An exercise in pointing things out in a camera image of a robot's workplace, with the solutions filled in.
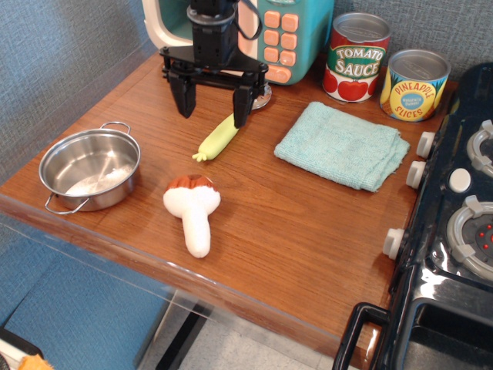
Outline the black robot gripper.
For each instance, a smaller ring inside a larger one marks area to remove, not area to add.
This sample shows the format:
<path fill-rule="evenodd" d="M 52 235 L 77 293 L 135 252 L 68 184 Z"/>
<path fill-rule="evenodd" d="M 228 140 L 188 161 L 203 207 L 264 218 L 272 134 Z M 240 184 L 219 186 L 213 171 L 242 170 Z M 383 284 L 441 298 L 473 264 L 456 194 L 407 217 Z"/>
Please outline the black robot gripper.
<path fill-rule="evenodd" d="M 164 72 L 176 108 L 189 118 L 196 107 L 196 85 L 232 89 L 233 118 L 245 126 L 254 96 L 265 96 L 268 67 L 240 51 L 237 1 L 191 1 L 186 20 L 192 26 L 192 44 L 164 46 Z"/>

